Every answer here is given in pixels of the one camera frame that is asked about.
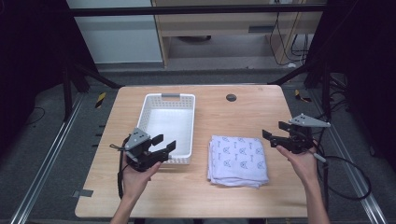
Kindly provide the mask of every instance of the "white plastic basket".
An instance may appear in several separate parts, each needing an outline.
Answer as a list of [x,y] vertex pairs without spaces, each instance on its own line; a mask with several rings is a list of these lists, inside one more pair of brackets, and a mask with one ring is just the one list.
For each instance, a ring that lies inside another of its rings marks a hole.
[[137,127],[150,137],[163,134],[163,141],[149,150],[156,151],[176,140],[168,164],[189,164],[192,152],[195,96],[183,93],[146,95]]

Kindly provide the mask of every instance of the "wooden table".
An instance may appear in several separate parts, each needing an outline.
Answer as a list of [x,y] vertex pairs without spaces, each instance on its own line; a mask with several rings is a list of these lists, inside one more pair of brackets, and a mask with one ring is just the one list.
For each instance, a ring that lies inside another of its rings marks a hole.
[[[79,198],[78,217],[114,215],[120,202],[120,153],[109,145],[121,144],[136,126],[148,93],[195,95],[191,164],[163,164],[148,182],[131,217],[306,217],[300,179],[287,159],[262,138],[262,129],[287,136],[277,123],[291,118],[280,87],[267,85],[121,88],[84,185],[93,195]],[[226,100],[229,93],[236,95],[236,101]],[[207,147],[212,134],[262,139],[270,182],[259,189],[210,184],[206,179]]]

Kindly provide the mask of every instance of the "black curtain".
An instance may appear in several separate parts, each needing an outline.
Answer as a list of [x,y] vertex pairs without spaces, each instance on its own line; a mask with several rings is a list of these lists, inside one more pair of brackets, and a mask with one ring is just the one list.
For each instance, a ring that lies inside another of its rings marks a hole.
[[[79,63],[98,72],[72,17],[42,13],[69,9],[64,0],[0,0],[0,153],[3,157],[43,90],[63,83],[63,67]],[[70,68],[79,91],[89,86]]]
[[[327,59],[331,72],[346,75],[352,113],[373,152],[387,158],[396,171],[396,5],[393,0],[340,2],[348,7],[322,18],[307,61],[319,55]],[[320,52],[339,22],[331,44]],[[322,65],[310,70],[310,80],[321,81]]]

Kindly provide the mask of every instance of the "basket handle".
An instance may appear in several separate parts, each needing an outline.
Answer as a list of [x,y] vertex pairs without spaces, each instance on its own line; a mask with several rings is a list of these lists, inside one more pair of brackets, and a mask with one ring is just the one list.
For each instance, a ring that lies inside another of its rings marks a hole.
[[161,97],[180,97],[180,93],[161,93]]

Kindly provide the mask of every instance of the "electrical cord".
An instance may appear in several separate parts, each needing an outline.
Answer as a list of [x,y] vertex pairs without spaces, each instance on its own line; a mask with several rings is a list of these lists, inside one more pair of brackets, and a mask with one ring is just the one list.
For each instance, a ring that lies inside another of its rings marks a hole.
[[340,80],[335,78],[334,76],[330,75],[331,82],[333,83],[334,87],[341,89],[341,90],[346,90],[347,89],[347,80],[346,76],[344,76],[344,83],[342,83]]
[[[351,201],[360,201],[360,200],[367,198],[371,194],[372,185],[371,185],[370,178],[363,172],[363,170],[357,164],[355,164],[352,161],[349,161],[347,159],[341,158],[341,157],[325,155],[324,148],[321,144],[322,137],[323,137],[325,130],[326,130],[326,128],[322,128],[322,131],[319,132],[319,138],[318,138],[317,142],[316,143],[313,142],[313,144],[314,144],[315,149],[317,150],[317,153],[326,160],[325,162],[322,163],[323,175],[321,175],[319,167],[318,167],[318,176],[319,176],[319,179],[323,183],[323,194],[324,194],[325,208],[326,208],[326,211],[328,211],[328,209],[329,209],[329,190],[342,198],[345,198],[345,199],[348,199]],[[359,196],[359,197],[348,196],[344,193],[337,191],[331,185],[329,185],[329,168],[331,167],[331,164],[329,163],[329,161],[332,161],[332,160],[339,160],[342,162],[346,162],[349,165],[352,165],[355,169],[357,169],[361,173],[361,175],[364,178],[364,181],[367,184],[367,191],[362,196]]]
[[286,52],[285,43],[283,42],[283,38],[282,38],[282,35],[281,35],[281,33],[280,33],[280,29],[279,29],[279,14],[280,14],[279,12],[276,13],[276,21],[275,21],[274,29],[273,29],[273,31],[272,31],[271,34],[270,34],[270,38],[269,38],[270,40],[269,40],[269,41],[270,41],[271,51],[273,52],[273,55],[274,55],[274,57],[275,57],[275,52],[274,52],[274,50],[273,50],[273,48],[272,48],[272,36],[273,36],[274,31],[275,31],[276,28],[277,28],[277,32],[278,32],[278,34],[279,34],[280,43],[281,43],[282,49],[283,49],[283,53],[285,54],[285,56],[286,56],[286,58],[289,60],[289,62],[288,62],[288,63],[280,63],[280,62],[277,61],[276,57],[275,57],[275,61],[276,61],[276,63],[277,63],[278,65],[287,65],[287,64],[289,64],[289,63],[298,62],[299,60],[293,60],[293,59],[291,59],[291,58],[289,57],[288,53]]
[[[346,104],[346,103],[347,103],[347,100],[342,100],[342,101],[340,101],[340,102],[338,102],[336,104],[333,104],[332,107],[331,107],[331,112],[336,112],[337,110],[340,109],[340,108],[338,108],[338,109],[334,110],[337,106],[343,105],[343,104]],[[322,113],[321,115],[315,117],[315,119],[321,119],[321,118],[323,118],[325,116],[326,116],[326,113]]]
[[126,164],[124,167],[122,167],[122,163],[123,163],[123,153],[124,151],[127,151],[125,149],[125,144],[128,142],[129,138],[131,137],[131,135],[129,135],[127,138],[125,138],[122,142],[122,147],[117,147],[114,144],[111,144],[110,147],[113,147],[115,149],[117,149],[120,152],[120,164],[119,164],[119,172],[117,173],[117,187],[119,190],[119,196],[122,199],[123,196],[123,188],[122,188],[122,179],[123,179],[123,171],[130,165],[129,163]]
[[45,110],[43,107],[38,107],[38,106],[37,106],[37,107],[35,107],[35,109],[40,109],[40,110],[43,112],[42,115],[40,116],[40,118],[35,119],[35,120],[31,121],[31,122],[26,123],[26,125],[31,125],[31,124],[37,123],[37,122],[39,122],[41,119],[43,119],[44,116],[46,115],[46,110]]
[[334,92],[332,92],[332,93],[330,94],[330,97],[333,97],[335,94],[343,94],[343,95],[345,95],[346,92],[345,92],[345,91],[334,91]]
[[300,57],[300,63],[301,63],[301,65],[303,65],[305,63],[306,55],[309,52],[309,50],[308,50],[308,35],[305,35],[305,37],[304,37],[303,49],[294,49],[294,46],[295,46],[295,43],[297,40],[297,36],[298,35],[295,35],[293,38],[293,42],[291,43],[291,47],[290,47],[290,52],[292,55],[294,55],[296,57]]

